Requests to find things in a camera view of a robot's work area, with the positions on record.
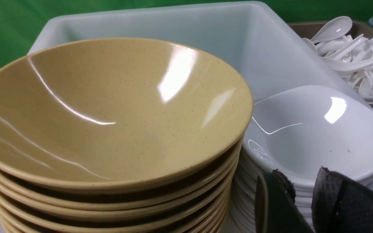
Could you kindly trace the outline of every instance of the stack of bowls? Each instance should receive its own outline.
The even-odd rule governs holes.
[[[0,70],[8,232],[219,232],[252,93],[165,41],[79,41]]]
[[[298,87],[256,102],[234,175],[228,228],[255,231],[257,174],[275,169],[293,183],[295,205],[312,227],[313,189],[321,166],[373,190],[371,108],[321,86]]]

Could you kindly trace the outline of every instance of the brown bin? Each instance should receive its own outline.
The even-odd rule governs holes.
[[[328,21],[290,23],[290,28],[301,38],[312,38]],[[354,21],[351,31],[348,32],[353,38],[364,34],[366,38],[373,37],[373,28],[365,23]]]

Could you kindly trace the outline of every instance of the tan bowl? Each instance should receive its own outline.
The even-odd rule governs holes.
[[[218,209],[211,212],[210,215],[208,215],[205,219],[203,219],[199,224],[196,224],[194,227],[188,229],[187,231],[189,233],[199,233],[199,232],[206,232],[208,231],[213,224],[216,223],[218,218],[222,216],[222,213],[226,210],[228,207],[228,202],[230,200],[231,194],[227,196],[225,200],[222,201],[222,204],[219,206]]]
[[[55,231],[66,231],[66,232],[87,232],[87,233],[113,233],[113,232],[138,232],[138,231],[150,231],[159,229],[167,225],[173,224],[176,221],[180,221],[194,212],[205,207],[208,203],[217,198],[220,193],[227,195],[230,193],[231,178],[227,177],[216,187],[201,195],[196,200],[185,204],[173,211],[159,215],[154,221],[135,221],[135,223],[123,223],[123,222],[112,222],[108,224],[91,224],[87,222],[75,222],[75,221],[64,221],[59,218],[53,218],[41,212],[35,211],[16,202],[9,197],[0,194],[0,205],[3,206],[7,211],[22,218],[28,222],[45,227]]]
[[[225,220],[228,216],[228,210],[224,212],[223,217],[220,218],[220,220],[208,231],[208,233],[220,233],[222,231],[222,227],[224,226]]]
[[[222,174],[222,172],[233,163],[234,159],[238,157],[241,149],[241,142],[240,140],[226,153],[203,168],[203,170],[187,178],[156,189],[129,195],[89,196],[87,198],[65,195],[34,186],[2,171],[0,171],[0,183],[3,183],[7,188],[28,198],[64,208],[93,211],[116,211],[140,208],[168,202],[207,185]]]
[[[21,233],[20,230],[5,221],[3,218],[0,218],[0,224],[6,233]]]
[[[200,209],[199,211],[191,214],[187,218],[184,218],[180,221],[177,221],[171,225],[166,227],[162,227],[160,229],[153,230],[151,232],[161,233],[161,232],[190,232],[190,230],[198,225],[203,224],[202,220],[206,217],[210,216],[212,213],[217,212],[224,203],[229,199],[230,192],[228,190],[224,190],[225,193],[221,193],[216,199],[206,205],[204,208]]]
[[[203,187],[190,192],[179,198],[164,202],[158,205],[150,205],[143,208],[135,208],[128,210],[119,211],[87,211],[87,210],[77,210],[72,208],[64,208],[56,205],[50,205],[39,200],[31,199],[25,195],[7,187],[5,184],[0,182],[0,192],[4,195],[12,198],[13,200],[27,205],[33,209],[44,212],[51,216],[59,217],[62,219],[69,219],[75,221],[88,221],[88,222],[112,222],[112,221],[130,221],[135,219],[141,219],[146,217],[152,217],[154,215],[160,214],[162,212],[169,211],[178,206],[181,206],[200,195],[203,195],[213,187],[215,187],[219,182],[221,182],[227,174],[230,176],[227,179],[232,179],[233,169],[238,164],[238,153],[234,156],[235,160],[215,179],[206,184]]]
[[[186,221],[186,222],[184,221],[184,223],[181,223],[181,224],[184,224],[184,226],[176,228],[177,230],[179,229],[180,231],[174,231],[173,230],[172,232],[185,232],[186,230],[190,229],[191,225],[194,226],[195,224],[197,224],[197,221],[199,221],[201,219],[205,220],[209,216],[214,216],[215,214],[217,214],[218,217],[219,217],[220,213],[223,213],[228,209],[229,199],[230,199],[230,194],[226,193],[226,195],[222,198],[222,200],[219,199],[220,203],[217,202],[217,199],[214,200],[213,203],[208,204],[204,208],[204,210],[202,210],[202,211],[200,210],[201,213],[199,213],[199,214],[194,213],[193,215],[196,215],[196,216],[188,219],[188,221]],[[208,217],[203,217],[206,213],[211,213],[211,215],[209,215]],[[38,232],[48,232],[49,231],[48,229],[39,227],[37,225],[31,224],[30,222],[26,222],[22,219],[19,219],[19,218],[13,216],[11,213],[6,211],[2,206],[0,206],[0,214],[4,219],[7,219],[8,224],[11,224],[12,226],[16,226],[19,230],[21,230],[23,232],[38,233]],[[207,223],[201,221],[201,222],[198,223],[198,225],[200,225],[200,224],[205,226]]]
[[[244,133],[252,93],[226,62],[166,41],[77,41],[0,69],[0,169],[65,192],[171,183]]]

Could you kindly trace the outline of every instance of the green wall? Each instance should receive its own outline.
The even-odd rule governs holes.
[[[27,54],[46,22],[56,16],[116,9],[234,0],[0,0],[0,67]],[[264,0],[286,22],[327,20],[340,15],[366,22],[373,0]]]

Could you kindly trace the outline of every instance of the white plastic bin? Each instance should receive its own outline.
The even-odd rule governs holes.
[[[255,1],[129,9],[50,20],[29,53],[100,37],[173,41],[225,60],[255,99],[308,84],[339,90],[366,104],[266,4]]]

